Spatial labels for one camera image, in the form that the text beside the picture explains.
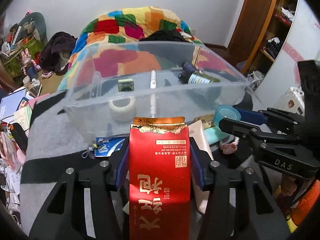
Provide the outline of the right hand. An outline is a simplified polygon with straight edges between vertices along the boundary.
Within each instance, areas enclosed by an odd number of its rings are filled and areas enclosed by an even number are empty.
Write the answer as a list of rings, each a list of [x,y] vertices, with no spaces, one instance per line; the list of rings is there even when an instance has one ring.
[[[297,189],[297,184],[295,183],[295,178],[287,175],[282,175],[281,178],[281,193],[284,196],[292,196]]]

